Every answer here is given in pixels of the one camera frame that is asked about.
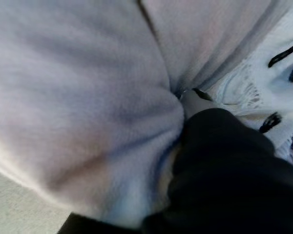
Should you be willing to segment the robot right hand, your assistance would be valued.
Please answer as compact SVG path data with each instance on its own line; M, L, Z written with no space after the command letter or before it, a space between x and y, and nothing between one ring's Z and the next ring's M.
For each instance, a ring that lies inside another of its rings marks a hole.
M199 90L181 97L186 122L169 206L144 234L293 234L293 165L270 140Z

